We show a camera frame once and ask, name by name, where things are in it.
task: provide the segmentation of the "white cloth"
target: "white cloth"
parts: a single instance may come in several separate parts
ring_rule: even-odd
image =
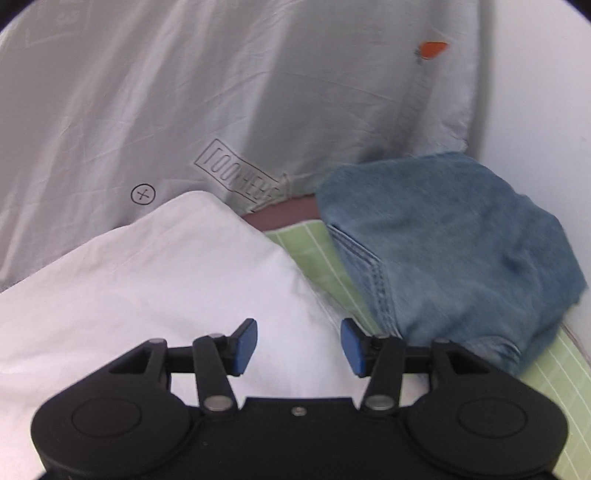
[[[105,233],[0,294],[2,477],[32,480],[30,441],[46,399],[148,338],[190,345],[231,333],[247,317],[259,341],[245,396],[351,396],[340,313],[318,296],[285,251],[205,192],[186,193],[130,226]],[[194,379],[173,392],[195,404]]]
[[[35,1],[0,34],[0,290],[189,190],[242,214],[463,150],[478,43],[477,0]]]

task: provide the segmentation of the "metal screw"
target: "metal screw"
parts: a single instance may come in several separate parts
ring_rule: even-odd
[[[373,411],[390,410],[394,405],[394,399],[387,395],[372,395],[365,400],[365,406]]]
[[[226,411],[232,408],[234,402],[225,395],[212,395],[204,400],[203,405],[209,411]]]
[[[291,414],[296,417],[303,417],[307,413],[308,411],[304,407],[293,407],[291,409]]]

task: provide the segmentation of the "jeans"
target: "jeans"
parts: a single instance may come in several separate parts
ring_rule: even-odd
[[[560,222],[460,153],[336,170],[320,215],[384,332],[518,374],[586,282]]]

